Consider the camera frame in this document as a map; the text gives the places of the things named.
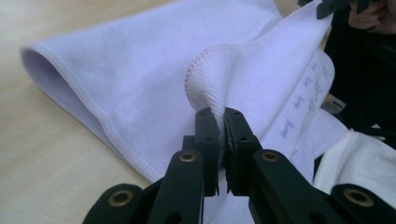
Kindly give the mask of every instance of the light wooden surface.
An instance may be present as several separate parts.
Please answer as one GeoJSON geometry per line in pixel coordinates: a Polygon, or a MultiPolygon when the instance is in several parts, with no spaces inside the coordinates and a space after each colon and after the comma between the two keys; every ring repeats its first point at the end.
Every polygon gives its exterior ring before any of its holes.
{"type": "MultiPolygon", "coordinates": [[[[20,48],[167,2],[0,1],[0,223],[80,223],[113,185],[148,185],[34,84],[20,48]]],[[[284,15],[297,8],[276,2],[284,15]]]]}

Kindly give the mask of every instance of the brass screw hole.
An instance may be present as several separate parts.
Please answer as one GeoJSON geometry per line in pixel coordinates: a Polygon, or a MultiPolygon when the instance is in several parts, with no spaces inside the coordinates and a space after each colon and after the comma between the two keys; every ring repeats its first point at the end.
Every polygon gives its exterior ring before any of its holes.
{"type": "Polygon", "coordinates": [[[368,194],[358,189],[345,189],[344,196],[351,202],[363,207],[371,207],[374,205],[373,199],[368,194]]]}
{"type": "Polygon", "coordinates": [[[262,159],[265,161],[278,161],[279,157],[272,152],[264,152],[262,153],[262,159]]]}
{"type": "Polygon", "coordinates": [[[121,207],[132,200],[134,194],[128,189],[122,189],[114,192],[110,198],[108,198],[108,203],[113,207],[121,207]]]}
{"type": "Polygon", "coordinates": [[[181,161],[195,161],[196,156],[193,153],[185,152],[178,157],[181,161]]]}

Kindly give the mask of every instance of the person's hand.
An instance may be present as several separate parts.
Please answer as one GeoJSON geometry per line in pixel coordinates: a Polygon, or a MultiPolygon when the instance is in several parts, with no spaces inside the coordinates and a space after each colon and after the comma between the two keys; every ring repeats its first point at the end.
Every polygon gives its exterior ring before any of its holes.
{"type": "Polygon", "coordinates": [[[358,2],[350,5],[349,25],[382,35],[396,34],[396,0],[371,0],[368,8],[357,14],[358,2]]]}

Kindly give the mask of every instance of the black fabric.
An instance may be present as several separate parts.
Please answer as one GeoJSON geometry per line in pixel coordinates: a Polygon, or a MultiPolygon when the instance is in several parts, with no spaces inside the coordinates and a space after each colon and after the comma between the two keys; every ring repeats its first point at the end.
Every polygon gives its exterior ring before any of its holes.
{"type": "Polygon", "coordinates": [[[349,10],[334,13],[325,48],[335,67],[330,93],[347,104],[340,117],[348,128],[396,132],[396,35],[351,28],[349,10]]]}

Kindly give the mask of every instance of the fabric fold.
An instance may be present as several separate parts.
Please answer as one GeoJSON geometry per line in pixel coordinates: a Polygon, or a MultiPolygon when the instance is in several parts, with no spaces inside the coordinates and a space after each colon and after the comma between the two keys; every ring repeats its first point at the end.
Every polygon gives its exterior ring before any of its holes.
{"type": "Polygon", "coordinates": [[[220,127],[226,106],[242,111],[262,146],[298,163],[308,180],[313,176],[308,171],[313,170],[314,151],[323,153],[322,146],[347,131],[319,112],[334,69],[330,58],[318,49],[332,18],[316,20],[317,4],[295,11],[260,38],[206,49],[192,63],[185,80],[195,110],[210,107],[220,127]],[[326,122],[336,124],[330,132],[322,130],[326,122]],[[324,132],[321,146],[304,142],[303,147],[296,147],[303,133],[324,132]]]}

